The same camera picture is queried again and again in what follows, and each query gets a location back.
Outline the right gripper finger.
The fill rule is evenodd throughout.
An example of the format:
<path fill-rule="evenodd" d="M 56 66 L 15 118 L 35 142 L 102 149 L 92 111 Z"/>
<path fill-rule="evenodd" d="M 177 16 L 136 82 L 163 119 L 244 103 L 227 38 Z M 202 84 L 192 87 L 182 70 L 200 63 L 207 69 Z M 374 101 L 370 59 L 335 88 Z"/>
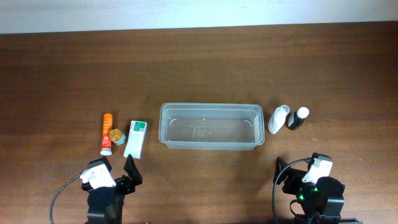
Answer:
<path fill-rule="evenodd" d="M 312 159 L 313 159 L 313 160 L 319 159 L 319 160 L 324 160 L 324 161 L 329 161 L 329 162 L 332 161 L 332 158 L 331 158 L 331 157 L 329 157 L 329 156 L 327 156 L 327 155 L 324 155 L 324 154 L 319 154 L 319 153 L 317 153 L 317 152 L 314 152 L 314 153 L 312 154 Z"/>
<path fill-rule="evenodd" d="M 274 184 L 280 184 L 285 180 L 286 175 L 281 174 L 282 170 L 287 167 L 287 163 L 281 157 L 277 157 L 275 160 L 275 173 L 273 178 Z"/>

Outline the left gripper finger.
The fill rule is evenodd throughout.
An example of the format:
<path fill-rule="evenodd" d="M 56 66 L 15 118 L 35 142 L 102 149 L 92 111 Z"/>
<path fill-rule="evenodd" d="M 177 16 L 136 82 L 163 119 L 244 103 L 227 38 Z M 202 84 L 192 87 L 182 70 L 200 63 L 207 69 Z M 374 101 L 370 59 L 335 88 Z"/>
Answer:
<path fill-rule="evenodd" d="M 130 154 L 126 159 L 124 170 L 127 172 L 129 178 L 132 180 L 132 184 L 134 186 L 142 184 L 142 176 L 134 163 L 133 157 Z"/>
<path fill-rule="evenodd" d="M 90 168 L 100 166 L 100 165 L 105 165 L 108 171 L 111 171 L 111 169 L 112 169 L 111 164 L 109 163 L 106 156 L 102 156 L 99 159 L 95 159 L 95 160 L 89 162 L 88 168 L 90 169 Z"/>

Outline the white green medicine box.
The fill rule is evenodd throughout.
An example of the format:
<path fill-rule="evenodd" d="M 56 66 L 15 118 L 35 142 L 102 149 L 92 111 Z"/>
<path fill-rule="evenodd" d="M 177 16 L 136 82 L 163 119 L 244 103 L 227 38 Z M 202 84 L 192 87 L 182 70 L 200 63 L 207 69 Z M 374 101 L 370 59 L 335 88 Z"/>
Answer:
<path fill-rule="evenodd" d="M 124 150 L 124 157 L 131 156 L 135 159 L 140 159 L 144 139 L 147 131 L 147 123 L 144 121 L 131 121 L 127 145 Z"/>

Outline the gold lidded small jar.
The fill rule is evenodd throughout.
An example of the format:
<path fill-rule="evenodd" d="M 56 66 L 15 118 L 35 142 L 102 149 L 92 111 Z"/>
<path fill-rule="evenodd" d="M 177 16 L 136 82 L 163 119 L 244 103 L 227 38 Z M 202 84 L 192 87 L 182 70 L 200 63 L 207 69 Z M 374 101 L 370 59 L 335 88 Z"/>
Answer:
<path fill-rule="evenodd" d="M 109 132 L 109 138 L 115 145 L 121 145 L 124 144 L 126 136 L 120 129 L 112 129 Z"/>

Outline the black bottle white cap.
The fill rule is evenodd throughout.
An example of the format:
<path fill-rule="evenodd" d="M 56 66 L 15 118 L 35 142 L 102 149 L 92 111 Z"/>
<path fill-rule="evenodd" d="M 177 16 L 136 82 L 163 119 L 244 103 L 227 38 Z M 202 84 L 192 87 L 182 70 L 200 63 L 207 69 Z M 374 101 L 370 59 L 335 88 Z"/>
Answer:
<path fill-rule="evenodd" d="M 298 129 L 303 124 L 309 113 L 310 112 L 307 107 L 299 108 L 289 116 L 287 127 L 293 131 Z"/>

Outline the orange tablet tube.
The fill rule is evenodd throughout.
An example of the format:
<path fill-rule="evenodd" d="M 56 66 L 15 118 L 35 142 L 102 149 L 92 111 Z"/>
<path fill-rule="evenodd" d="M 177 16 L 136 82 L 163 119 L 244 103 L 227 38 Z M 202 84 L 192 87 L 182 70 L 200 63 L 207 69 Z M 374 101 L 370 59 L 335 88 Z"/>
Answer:
<path fill-rule="evenodd" d="M 112 154 L 111 151 L 111 140 L 110 140 L 110 132 L 113 127 L 113 116 L 110 113 L 105 113 L 103 116 L 103 137 L 102 137 L 102 147 L 100 154 L 102 156 L 110 156 Z"/>

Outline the white spray bottle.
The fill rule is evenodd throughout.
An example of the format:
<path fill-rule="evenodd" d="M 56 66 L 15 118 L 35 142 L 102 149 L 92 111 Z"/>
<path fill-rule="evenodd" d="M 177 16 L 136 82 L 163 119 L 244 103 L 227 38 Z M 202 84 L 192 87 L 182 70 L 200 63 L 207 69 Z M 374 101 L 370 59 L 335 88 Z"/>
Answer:
<path fill-rule="evenodd" d="M 271 134 L 276 134 L 285 124 L 290 108 L 287 105 L 277 107 L 268 122 L 268 130 Z"/>

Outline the clear plastic container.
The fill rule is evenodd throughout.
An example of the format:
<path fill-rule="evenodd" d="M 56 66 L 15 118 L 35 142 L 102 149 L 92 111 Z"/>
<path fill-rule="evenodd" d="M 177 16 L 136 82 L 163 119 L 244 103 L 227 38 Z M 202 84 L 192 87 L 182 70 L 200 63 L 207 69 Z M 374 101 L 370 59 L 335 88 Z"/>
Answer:
<path fill-rule="evenodd" d="M 250 151 L 265 142 L 264 113 L 254 104 L 165 103 L 159 141 L 170 149 Z"/>

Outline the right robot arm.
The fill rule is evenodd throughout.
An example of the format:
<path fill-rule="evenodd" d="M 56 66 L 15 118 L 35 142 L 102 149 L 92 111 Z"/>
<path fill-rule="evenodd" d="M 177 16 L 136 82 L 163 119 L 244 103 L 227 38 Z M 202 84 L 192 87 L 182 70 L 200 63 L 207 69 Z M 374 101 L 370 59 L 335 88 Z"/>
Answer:
<path fill-rule="evenodd" d="M 343 219 L 341 211 L 345 204 L 345 185 L 330 177 L 332 158 L 314 152 L 311 157 L 286 163 L 283 158 L 275 160 L 272 187 L 272 212 L 278 223 L 275 209 L 275 192 L 279 184 L 285 194 L 294 195 L 290 204 L 297 203 L 303 213 L 291 210 L 294 223 L 346 224 L 359 223 L 357 219 Z"/>

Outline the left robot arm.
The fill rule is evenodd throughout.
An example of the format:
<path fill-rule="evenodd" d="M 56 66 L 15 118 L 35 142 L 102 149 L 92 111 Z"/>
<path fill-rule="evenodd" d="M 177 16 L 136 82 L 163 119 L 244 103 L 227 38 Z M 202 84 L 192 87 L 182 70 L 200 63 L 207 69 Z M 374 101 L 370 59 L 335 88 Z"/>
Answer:
<path fill-rule="evenodd" d="M 142 184 L 142 176 L 132 156 L 127 157 L 124 170 L 126 175 L 112 178 L 111 164 L 103 156 L 91 161 L 81 173 L 81 188 L 88 192 L 88 223 L 122 222 L 125 196 L 134 193 Z"/>

